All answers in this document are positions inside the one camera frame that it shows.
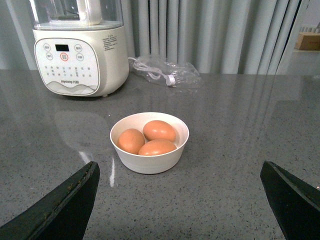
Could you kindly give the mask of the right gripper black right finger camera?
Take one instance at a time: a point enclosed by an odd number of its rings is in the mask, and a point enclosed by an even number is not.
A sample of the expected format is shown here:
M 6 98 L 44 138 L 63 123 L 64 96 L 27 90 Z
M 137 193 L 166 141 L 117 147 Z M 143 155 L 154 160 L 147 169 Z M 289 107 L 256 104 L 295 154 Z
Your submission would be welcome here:
M 320 238 L 320 191 L 271 161 L 260 179 L 272 212 L 287 240 Z

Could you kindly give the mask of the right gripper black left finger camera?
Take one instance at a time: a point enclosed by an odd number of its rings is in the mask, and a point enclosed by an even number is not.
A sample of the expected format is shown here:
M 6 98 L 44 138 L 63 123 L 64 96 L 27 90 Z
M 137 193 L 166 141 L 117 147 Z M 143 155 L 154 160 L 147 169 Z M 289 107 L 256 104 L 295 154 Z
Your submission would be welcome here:
M 2 240 L 81 240 L 95 203 L 99 165 L 91 161 L 0 228 Z

